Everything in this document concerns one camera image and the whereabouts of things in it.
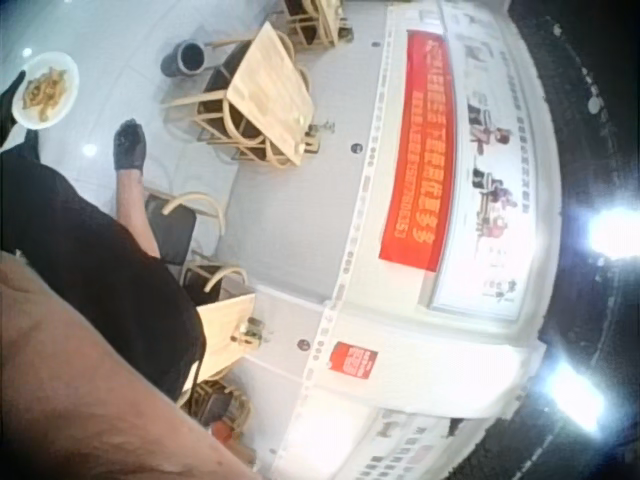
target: skin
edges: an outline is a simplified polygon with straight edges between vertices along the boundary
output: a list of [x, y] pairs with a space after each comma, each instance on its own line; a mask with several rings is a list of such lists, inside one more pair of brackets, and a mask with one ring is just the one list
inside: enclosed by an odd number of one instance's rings
[[116, 218], [127, 227], [142, 249], [160, 258], [158, 244], [144, 208], [144, 183], [139, 170], [120, 170], [116, 185]]
[[3, 448], [40, 478], [259, 478], [5, 253], [0, 295]]

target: gloved hand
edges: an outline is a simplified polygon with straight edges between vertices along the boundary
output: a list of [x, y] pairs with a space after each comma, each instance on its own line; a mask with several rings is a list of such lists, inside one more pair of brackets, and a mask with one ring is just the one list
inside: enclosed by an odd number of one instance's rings
[[26, 73], [22, 70], [15, 78], [9, 88], [7, 88], [2, 94], [0, 94], [0, 145], [4, 144], [11, 132], [11, 129], [16, 124], [16, 119], [11, 113], [11, 105], [13, 104], [13, 97], [16, 91], [24, 81]]
[[113, 137], [113, 164], [116, 170], [140, 170], [147, 156], [147, 141], [142, 125], [127, 120]]

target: bright light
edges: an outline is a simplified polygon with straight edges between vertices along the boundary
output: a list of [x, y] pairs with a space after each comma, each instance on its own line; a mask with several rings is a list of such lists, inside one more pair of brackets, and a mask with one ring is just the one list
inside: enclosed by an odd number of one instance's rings
[[93, 157], [98, 152], [98, 147], [96, 147], [93, 143], [88, 143], [84, 147], [82, 147], [82, 153], [84, 153], [87, 157]]
[[640, 255], [640, 211], [602, 212], [591, 222], [591, 248], [613, 260]]
[[582, 428], [589, 432], [598, 429], [598, 419], [604, 411], [604, 398], [569, 365], [558, 367], [549, 382], [549, 393], [558, 408]]

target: red sign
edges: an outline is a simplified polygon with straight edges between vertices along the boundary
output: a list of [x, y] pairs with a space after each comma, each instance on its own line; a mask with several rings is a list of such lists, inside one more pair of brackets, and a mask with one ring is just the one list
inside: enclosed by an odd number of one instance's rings
[[453, 79], [440, 35], [411, 31], [408, 45], [400, 149], [379, 257], [435, 272], [453, 183]]
[[367, 380], [378, 352], [338, 342], [331, 352], [331, 370]]

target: food on plate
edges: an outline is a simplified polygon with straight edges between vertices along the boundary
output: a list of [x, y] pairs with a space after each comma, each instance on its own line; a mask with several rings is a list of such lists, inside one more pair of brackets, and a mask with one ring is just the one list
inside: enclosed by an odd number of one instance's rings
[[43, 73], [34, 80], [29, 80], [22, 96], [22, 108], [40, 107], [38, 118], [41, 122], [49, 120], [48, 111], [56, 108], [60, 99], [67, 91], [65, 81], [66, 70], [56, 70], [49, 67], [48, 73]]

